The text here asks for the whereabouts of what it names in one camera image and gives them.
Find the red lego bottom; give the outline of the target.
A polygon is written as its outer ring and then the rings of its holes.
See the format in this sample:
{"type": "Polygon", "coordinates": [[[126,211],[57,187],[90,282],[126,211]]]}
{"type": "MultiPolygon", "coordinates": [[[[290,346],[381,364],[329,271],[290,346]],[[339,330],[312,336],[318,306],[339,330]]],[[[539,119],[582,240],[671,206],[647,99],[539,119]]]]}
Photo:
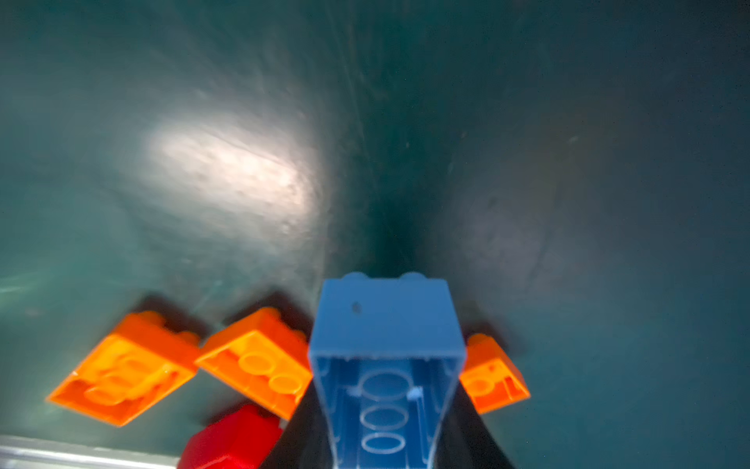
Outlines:
{"type": "Polygon", "coordinates": [[[259,468],[283,433],[279,425],[279,417],[263,408],[242,406],[191,437],[177,468],[259,468]]]}

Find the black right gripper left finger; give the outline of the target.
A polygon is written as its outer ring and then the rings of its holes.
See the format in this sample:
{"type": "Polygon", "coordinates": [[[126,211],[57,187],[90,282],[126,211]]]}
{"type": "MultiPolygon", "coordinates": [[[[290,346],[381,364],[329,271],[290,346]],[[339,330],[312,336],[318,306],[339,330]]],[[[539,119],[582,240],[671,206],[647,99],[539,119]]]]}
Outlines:
{"type": "Polygon", "coordinates": [[[311,384],[295,414],[261,465],[262,469],[332,469],[328,427],[316,387],[311,384]]]}

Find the blue lego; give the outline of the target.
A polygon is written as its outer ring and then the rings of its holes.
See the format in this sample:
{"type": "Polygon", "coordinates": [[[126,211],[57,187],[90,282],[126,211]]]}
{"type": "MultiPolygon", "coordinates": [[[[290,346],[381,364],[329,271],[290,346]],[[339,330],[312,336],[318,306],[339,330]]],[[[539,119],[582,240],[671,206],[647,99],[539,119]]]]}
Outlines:
{"type": "Polygon", "coordinates": [[[431,468],[467,351],[446,281],[324,282],[309,360],[337,468],[431,468]]]}

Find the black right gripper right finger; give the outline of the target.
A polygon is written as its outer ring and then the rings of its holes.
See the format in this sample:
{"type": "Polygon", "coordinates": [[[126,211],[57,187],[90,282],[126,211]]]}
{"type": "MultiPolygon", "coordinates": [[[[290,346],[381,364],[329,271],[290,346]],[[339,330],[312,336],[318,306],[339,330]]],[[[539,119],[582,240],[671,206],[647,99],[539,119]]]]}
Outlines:
{"type": "Polygon", "coordinates": [[[443,420],[434,467],[515,468],[489,433],[461,384],[458,385],[451,408],[443,420]]]}

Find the orange lego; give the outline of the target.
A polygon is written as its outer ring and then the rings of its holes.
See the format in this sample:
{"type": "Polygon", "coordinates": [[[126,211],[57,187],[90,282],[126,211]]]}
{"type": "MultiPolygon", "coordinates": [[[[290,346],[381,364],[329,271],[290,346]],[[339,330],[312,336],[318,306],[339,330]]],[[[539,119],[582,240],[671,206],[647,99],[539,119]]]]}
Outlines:
{"type": "Polygon", "coordinates": [[[473,334],[460,381],[478,414],[489,414],[530,398],[523,375],[489,335],[473,334]]]}
{"type": "Polygon", "coordinates": [[[308,349],[305,334],[267,307],[209,337],[195,364],[289,421],[313,379],[308,349]]]}
{"type": "Polygon", "coordinates": [[[48,401],[123,427],[193,379],[199,336],[166,318],[127,315],[52,392],[48,401]]]}

